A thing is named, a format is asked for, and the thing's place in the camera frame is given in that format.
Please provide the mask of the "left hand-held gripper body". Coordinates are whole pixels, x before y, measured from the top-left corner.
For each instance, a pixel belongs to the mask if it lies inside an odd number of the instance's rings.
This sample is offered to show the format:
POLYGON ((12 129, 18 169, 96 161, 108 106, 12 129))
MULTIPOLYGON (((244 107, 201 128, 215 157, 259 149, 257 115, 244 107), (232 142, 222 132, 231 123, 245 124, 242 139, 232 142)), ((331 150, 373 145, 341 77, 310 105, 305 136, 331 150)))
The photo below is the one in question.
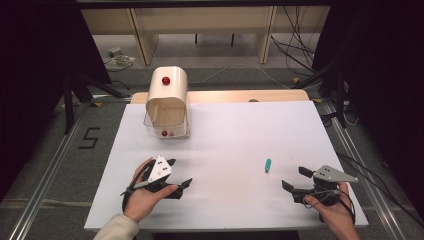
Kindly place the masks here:
POLYGON ((166 179, 172 173, 172 166, 163 156, 158 156, 145 165, 136 175, 133 188, 145 188, 150 192, 157 192, 168 186, 166 179))

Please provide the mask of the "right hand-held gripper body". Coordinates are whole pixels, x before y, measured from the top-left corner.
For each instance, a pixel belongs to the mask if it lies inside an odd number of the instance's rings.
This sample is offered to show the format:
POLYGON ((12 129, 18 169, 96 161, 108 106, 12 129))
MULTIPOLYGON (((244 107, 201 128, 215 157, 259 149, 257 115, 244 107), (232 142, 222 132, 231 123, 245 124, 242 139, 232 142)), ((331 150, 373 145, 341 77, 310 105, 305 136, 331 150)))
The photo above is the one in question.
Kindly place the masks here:
POLYGON ((357 183, 359 179, 346 174, 328 165, 323 165, 318 170, 313 171, 313 188, 296 189, 292 191, 295 203, 304 204, 305 196, 313 196, 322 204, 336 204, 340 199, 340 190, 338 184, 357 183))

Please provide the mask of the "person's left hand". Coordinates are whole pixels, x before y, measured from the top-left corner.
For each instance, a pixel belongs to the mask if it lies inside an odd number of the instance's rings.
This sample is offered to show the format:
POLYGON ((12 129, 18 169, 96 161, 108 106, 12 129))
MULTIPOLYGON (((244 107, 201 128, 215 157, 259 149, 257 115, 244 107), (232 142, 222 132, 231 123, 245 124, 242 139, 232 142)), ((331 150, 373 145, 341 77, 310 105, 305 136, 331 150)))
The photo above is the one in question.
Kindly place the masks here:
POLYGON ((144 188, 135 190, 128 198, 123 214, 139 223, 148 216, 155 205, 178 189, 177 185, 169 185, 162 190, 152 193, 144 188))

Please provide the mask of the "person's right hand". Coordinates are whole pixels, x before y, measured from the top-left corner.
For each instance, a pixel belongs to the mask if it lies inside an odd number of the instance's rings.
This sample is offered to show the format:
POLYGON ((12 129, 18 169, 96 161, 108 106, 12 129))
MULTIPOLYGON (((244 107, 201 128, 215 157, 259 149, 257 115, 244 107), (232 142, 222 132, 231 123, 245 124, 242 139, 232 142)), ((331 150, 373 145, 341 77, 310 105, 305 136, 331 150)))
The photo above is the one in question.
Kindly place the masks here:
POLYGON ((349 236, 356 232, 351 215, 341 203, 325 206, 313 196, 306 196, 304 201, 322 215, 327 227, 339 239, 341 239, 342 235, 349 236))

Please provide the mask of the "clear box flap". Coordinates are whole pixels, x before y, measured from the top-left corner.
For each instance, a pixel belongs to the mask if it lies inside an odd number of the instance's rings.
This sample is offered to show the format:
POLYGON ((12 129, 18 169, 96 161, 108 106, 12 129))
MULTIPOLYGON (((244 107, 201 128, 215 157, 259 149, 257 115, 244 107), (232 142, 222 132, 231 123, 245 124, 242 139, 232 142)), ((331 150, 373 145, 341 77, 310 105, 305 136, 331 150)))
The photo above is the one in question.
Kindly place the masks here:
POLYGON ((152 137, 171 139, 190 135, 187 110, 185 107, 158 107, 147 110, 144 126, 152 137))

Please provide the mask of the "white table cover sheet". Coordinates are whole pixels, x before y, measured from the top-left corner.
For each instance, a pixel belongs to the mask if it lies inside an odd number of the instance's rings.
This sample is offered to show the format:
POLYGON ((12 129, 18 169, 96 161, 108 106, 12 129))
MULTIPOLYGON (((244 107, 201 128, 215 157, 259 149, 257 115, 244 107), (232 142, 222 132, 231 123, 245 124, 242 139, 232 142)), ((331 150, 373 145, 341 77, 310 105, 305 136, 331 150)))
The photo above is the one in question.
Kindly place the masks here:
POLYGON ((148 134, 145 107, 126 107, 85 227, 101 229, 121 212, 121 194, 149 157, 176 159, 169 182, 192 179, 178 200, 160 201, 140 227, 154 232, 266 231, 321 227, 318 214, 293 201, 282 181, 311 188, 300 166, 341 166, 310 101, 198 103, 187 138, 148 134), (272 160, 268 173, 265 162, 272 160))

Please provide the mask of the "cream box with red knob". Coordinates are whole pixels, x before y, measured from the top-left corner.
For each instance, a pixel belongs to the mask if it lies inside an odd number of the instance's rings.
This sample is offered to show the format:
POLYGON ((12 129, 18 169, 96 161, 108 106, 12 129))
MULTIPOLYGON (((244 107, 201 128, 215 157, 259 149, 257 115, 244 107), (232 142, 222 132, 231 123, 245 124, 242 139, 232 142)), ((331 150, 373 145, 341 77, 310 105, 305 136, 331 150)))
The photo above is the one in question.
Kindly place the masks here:
POLYGON ((159 98, 159 95, 180 95, 188 92, 186 72, 177 66, 158 67, 153 71, 150 88, 145 104, 146 113, 149 108, 185 107, 189 121, 189 106, 185 100, 176 98, 159 98))

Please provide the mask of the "wooden table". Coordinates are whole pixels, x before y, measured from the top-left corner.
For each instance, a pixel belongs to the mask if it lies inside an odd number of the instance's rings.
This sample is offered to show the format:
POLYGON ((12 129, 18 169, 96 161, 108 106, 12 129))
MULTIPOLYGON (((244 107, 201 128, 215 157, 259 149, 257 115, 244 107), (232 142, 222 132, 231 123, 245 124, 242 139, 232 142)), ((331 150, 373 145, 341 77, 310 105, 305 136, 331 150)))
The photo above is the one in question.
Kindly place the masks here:
POLYGON ((187 103, 224 103, 224 102, 283 102, 308 101, 309 97, 301 89, 276 90, 223 90, 223 91, 188 91, 180 95, 159 95, 159 98, 176 98, 187 103))

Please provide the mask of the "black metal stand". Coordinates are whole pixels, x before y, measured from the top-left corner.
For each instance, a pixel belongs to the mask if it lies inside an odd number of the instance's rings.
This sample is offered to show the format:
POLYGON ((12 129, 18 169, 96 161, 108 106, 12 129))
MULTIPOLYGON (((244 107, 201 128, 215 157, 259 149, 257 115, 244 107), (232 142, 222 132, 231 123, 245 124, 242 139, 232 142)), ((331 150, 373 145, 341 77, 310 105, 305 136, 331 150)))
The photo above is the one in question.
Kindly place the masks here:
POLYGON ((322 96, 328 96, 330 93, 336 93, 336 112, 335 117, 343 128, 346 127, 346 121, 344 119, 344 74, 341 64, 335 60, 332 60, 327 66, 308 77, 306 80, 296 83, 293 89, 304 89, 310 84, 322 80, 320 87, 320 94, 322 96))

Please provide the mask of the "black curtain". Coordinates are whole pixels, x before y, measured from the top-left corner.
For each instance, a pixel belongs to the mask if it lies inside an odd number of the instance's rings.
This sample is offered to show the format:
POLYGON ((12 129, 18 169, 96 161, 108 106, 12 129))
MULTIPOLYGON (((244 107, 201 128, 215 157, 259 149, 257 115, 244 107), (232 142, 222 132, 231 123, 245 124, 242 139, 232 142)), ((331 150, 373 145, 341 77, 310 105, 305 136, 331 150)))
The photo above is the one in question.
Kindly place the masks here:
POLYGON ((32 157, 66 77, 111 82, 72 1, 0 0, 0 201, 32 157))
POLYGON ((348 95, 424 219, 424 0, 330 0, 313 67, 349 39, 348 95))

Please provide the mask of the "black tripod stand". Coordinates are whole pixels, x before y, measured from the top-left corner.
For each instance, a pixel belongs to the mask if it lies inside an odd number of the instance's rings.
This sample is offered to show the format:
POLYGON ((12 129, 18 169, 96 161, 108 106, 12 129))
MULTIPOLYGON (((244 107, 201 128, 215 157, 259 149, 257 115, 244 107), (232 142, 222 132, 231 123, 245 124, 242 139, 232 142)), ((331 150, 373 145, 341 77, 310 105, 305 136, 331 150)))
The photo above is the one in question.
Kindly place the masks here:
POLYGON ((68 74, 62 82, 66 113, 66 134, 71 131, 75 123, 72 96, 75 95, 81 103, 91 103, 94 99, 93 94, 88 89, 88 85, 92 85, 116 98, 123 99, 130 97, 129 94, 119 92, 85 74, 79 72, 68 74))

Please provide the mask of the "white power adapter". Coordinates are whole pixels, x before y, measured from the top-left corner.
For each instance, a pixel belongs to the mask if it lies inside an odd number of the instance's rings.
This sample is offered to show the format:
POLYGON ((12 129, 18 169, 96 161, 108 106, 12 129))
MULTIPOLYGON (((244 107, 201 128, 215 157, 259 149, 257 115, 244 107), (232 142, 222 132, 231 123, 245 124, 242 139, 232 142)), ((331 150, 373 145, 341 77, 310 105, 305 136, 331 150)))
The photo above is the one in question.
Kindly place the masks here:
POLYGON ((133 66, 135 57, 125 55, 120 47, 107 50, 109 59, 104 62, 108 72, 120 72, 133 66))

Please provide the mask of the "beige desk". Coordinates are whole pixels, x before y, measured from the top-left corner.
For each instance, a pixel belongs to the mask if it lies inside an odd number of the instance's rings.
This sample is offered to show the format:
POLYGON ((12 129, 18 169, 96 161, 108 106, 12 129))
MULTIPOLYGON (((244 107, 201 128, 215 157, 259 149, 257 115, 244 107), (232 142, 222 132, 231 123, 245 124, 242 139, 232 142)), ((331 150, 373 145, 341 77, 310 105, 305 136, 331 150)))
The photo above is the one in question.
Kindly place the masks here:
POLYGON ((235 34, 255 36, 258 60, 268 58, 273 33, 289 33, 294 23, 302 33, 322 31, 328 6, 184 7, 86 9, 93 35, 132 35, 144 65, 151 63, 160 34, 235 34))

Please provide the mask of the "aluminium floor rail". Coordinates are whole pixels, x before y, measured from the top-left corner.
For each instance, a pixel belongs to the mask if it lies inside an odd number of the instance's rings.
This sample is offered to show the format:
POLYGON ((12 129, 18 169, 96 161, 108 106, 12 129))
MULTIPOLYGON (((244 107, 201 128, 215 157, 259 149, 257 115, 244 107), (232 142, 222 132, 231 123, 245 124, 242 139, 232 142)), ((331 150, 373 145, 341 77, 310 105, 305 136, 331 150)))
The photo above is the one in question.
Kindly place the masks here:
POLYGON ((330 140, 335 145, 335 151, 342 166, 348 166, 358 175, 360 185, 367 194, 389 239, 406 240, 406 232, 395 214, 397 210, 402 210, 401 204, 381 177, 373 174, 367 167, 347 128, 343 128, 336 117, 331 119, 330 128, 336 134, 336 137, 330 140))
POLYGON ((31 225, 33 224, 42 202, 47 195, 57 172, 62 165, 65 156, 69 150, 71 142, 73 141, 76 132, 80 126, 81 119, 89 109, 88 103, 82 103, 76 110, 74 124, 69 128, 67 133, 62 137, 60 145, 58 146, 55 154, 50 160, 47 169, 44 171, 43 177, 37 185, 31 198, 25 204, 22 214, 18 218, 8 240, 25 240, 31 225))

